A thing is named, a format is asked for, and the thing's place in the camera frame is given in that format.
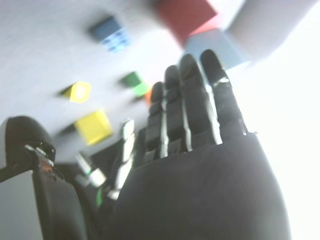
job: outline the yellow hexagonal block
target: yellow hexagonal block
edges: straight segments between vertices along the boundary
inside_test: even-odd
[[[90,83],[78,81],[77,83],[73,84],[66,92],[64,92],[63,95],[68,97],[70,102],[81,104],[89,99],[90,92]]]
[[[114,133],[103,110],[98,110],[77,120],[74,126],[87,145],[97,144]]]

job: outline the red box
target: red box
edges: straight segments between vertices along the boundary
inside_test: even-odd
[[[218,13],[207,0],[160,0],[156,8],[182,45],[190,35],[219,27]]]

